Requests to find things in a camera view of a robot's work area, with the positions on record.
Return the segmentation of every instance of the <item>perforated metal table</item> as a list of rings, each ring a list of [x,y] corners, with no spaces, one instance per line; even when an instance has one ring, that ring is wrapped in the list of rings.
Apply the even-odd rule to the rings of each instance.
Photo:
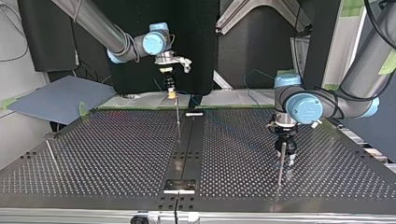
[[[396,215],[396,175],[327,121],[300,128],[279,188],[273,113],[208,109],[178,136],[173,110],[96,111],[50,141],[57,160],[43,143],[1,170],[0,207]],[[169,179],[195,194],[163,194]]]

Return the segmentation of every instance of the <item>metal pin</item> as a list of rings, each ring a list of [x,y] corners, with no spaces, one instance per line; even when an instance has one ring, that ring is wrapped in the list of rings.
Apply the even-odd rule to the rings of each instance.
[[[47,147],[49,149],[49,154],[53,160],[56,160],[55,155],[53,154],[52,147],[50,146],[50,140],[46,140]]]
[[[279,186],[282,186],[282,175],[283,175],[283,166],[285,164],[285,155],[286,155],[286,143],[282,143],[282,149],[280,153],[280,167],[279,167],[279,176],[277,178],[277,184]]]
[[[177,116],[177,130],[178,130],[178,136],[180,137],[180,114],[178,110],[178,94],[176,93],[176,98],[175,98],[175,106],[176,106],[176,116]]]

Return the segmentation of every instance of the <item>white wall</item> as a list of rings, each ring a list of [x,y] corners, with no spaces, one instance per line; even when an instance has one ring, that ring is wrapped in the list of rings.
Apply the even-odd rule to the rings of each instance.
[[[0,0],[18,8],[17,0]],[[8,9],[8,16],[20,27],[20,22]],[[24,53],[26,40],[8,22],[0,10],[0,61]],[[46,85],[47,74],[37,73],[30,54],[13,62],[0,62],[0,103]],[[36,147],[50,132],[49,123],[0,109],[0,169],[27,150]]]

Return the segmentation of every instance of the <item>gray panel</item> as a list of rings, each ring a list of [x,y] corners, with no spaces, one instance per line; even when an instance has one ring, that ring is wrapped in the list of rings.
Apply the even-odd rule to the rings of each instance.
[[[112,87],[77,77],[64,77],[10,105],[10,110],[40,119],[70,124],[85,111],[104,103],[116,93]]]

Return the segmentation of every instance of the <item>green tape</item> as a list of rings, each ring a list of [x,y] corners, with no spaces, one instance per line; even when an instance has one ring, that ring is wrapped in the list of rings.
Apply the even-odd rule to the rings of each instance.
[[[9,99],[6,99],[6,100],[3,101],[2,105],[1,105],[1,108],[2,108],[3,110],[8,110],[8,107],[9,107],[10,105],[12,105],[13,103],[15,103],[17,100],[18,100],[17,98],[9,98]]]
[[[296,71],[294,69],[290,69],[290,70],[278,70],[277,71],[277,75],[286,75],[286,74],[296,74]]]
[[[81,102],[79,103],[79,115],[84,118],[89,115],[89,112],[85,109],[85,103]]]
[[[341,17],[357,17],[364,7],[363,0],[344,0]]]
[[[396,69],[396,51],[393,50],[379,71],[379,75],[389,75]]]
[[[324,85],[324,89],[328,90],[328,91],[337,91],[340,88],[340,85],[336,85],[336,84],[326,84]]]

